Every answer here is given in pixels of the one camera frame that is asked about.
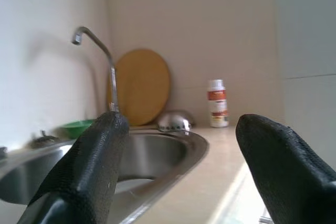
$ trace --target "round cutting board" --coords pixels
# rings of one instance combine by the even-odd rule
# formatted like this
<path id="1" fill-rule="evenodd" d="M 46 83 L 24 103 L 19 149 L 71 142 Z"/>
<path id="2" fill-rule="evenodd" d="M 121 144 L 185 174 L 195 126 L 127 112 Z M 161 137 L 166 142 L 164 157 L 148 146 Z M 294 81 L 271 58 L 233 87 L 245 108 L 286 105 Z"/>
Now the round cutting board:
<path id="1" fill-rule="evenodd" d="M 170 72 L 156 52 L 137 49 L 122 56 L 115 64 L 118 105 L 131 126 L 153 121 L 164 109 L 170 94 Z M 108 83 L 107 101 L 111 102 Z"/>

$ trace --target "white bottle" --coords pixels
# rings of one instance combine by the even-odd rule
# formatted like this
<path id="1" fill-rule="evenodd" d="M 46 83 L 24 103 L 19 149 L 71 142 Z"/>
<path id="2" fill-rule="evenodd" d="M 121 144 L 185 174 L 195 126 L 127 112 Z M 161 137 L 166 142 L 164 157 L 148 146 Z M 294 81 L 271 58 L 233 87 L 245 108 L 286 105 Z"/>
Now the white bottle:
<path id="1" fill-rule="evenodd" d="M 226 90 L 223 86 L 223 80 L 209 81 L 208 103 L 211 127 L 227 127 L 229 121 L 226 105 Z"/>

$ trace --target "countertop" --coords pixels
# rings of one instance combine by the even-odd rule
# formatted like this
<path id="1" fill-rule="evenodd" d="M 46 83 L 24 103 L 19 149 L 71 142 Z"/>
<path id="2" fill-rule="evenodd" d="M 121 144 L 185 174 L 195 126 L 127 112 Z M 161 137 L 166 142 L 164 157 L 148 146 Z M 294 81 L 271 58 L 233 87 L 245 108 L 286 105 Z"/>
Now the countertop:
<path id="1" fill-rule="evenodd" d="M 193 132 L 209 142 L 207 155 L 134 223 L 257 224 L 265 206 L 240 152 L 235 128 Z"/>

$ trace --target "kitchen sink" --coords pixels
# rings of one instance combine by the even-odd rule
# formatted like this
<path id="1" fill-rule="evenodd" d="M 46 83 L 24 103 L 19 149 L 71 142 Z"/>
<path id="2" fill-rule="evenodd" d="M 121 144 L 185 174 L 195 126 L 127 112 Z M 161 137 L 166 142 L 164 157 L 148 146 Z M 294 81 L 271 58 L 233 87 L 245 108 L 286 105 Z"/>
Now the kitchen sink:
<path id="1" fill-rule="evenodd" d="M 73 142 L 17 155 L 13 160 L 9 157 L 0 166 L 0 204 L 27 205 Z M 125 143 L 108 224 L 131 223 L 142 215 L 202 159 L 207 148 L 208 143 L 202 137 L 190 132 L 131 133 Z"/>

